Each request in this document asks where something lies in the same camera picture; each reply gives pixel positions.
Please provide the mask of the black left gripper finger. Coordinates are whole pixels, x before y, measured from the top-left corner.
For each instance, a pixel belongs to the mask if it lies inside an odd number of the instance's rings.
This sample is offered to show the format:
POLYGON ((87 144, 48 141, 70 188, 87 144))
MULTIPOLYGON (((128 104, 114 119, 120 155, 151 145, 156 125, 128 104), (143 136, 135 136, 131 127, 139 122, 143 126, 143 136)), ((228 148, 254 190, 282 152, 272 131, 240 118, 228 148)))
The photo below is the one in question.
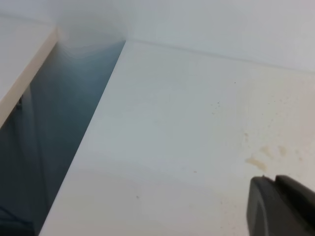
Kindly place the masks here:
POLYGON ((251 236, 313 236, 315 192, 285 175, 253 177, 247 225, 251 236))

